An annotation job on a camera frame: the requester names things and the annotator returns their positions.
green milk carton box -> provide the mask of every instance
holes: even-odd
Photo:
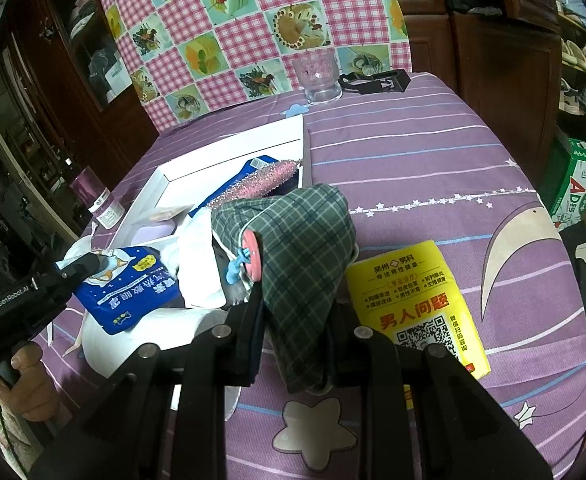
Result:
[[[558,230],[576,224],[586,211],[586,142],[555,137],[540,197]]]

white shoebox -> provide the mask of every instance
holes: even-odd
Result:
[[[298,187],[311,182],[310,149],[305,142],[303,116],[298,115],[235,134],[180,155],[159,166],[122,219],[110,248],[128,247],[140,228],[139,218],[158,207],[199,205],[247,160],[268,155],[278,160],[301,160]],[[162,240],[151,240],[145,245]]]

pink liquid bottle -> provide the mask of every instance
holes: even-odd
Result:
[[[124,215],[120,202],[113,198],[111,191],[89,166],[71,182],[70,187],[105,229],[117,225]]]

purple tablecloth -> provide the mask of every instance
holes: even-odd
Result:
[[[158,138],[114,190],[122,205],[134,201],[155,168],[196,148],[282,118],[290,92],[221,111]],[[516,212],[537,208],[537,194],[490,129],[447,86],[430,74],[413,75],[404,93],[344,95],[311,107],[314,183],[337,186],[349,201],[360,257],[434,239],[473,315],[492,372],[480,382],[514,417],[561,477],[586,431],[586,320],[582,300],[557,239],[514,246],[497,276],[484,319],[482,271],[491,240]],[[113,232],[98,230],[94,246]],[[500,250],[509,250],[501,241]],[[73,299],[56,319],[44,362],[64,401],[79,407],[103,379],[81,351],[60,356],[78,334],[84,308]],[[44,335],[38,337],[44,344]],[[300,454],[284,454],[273,438],[285,427],[289,400],[314,406],[340,401],[340,424],[359,432],[356,390],[327,396],[289,395],[268,349],[254,386],[245,388],[227,422],[228,477],[239,479],[355,478],[359,447],[334,451],[322,472]]]

yellow label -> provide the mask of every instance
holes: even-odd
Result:
[[[464,297],[433,240],[352,264],[346,280],[363,325],[402,346],[442,343],[476,379],[490,372]],[[410,409],[407,386],[404,394]]]
[[[133,266],[135,270],[142,272],[148,267],[153,267],[155,265],[155,256],[153,254],[147,254],[144,258],[142,258],[137,264]]]

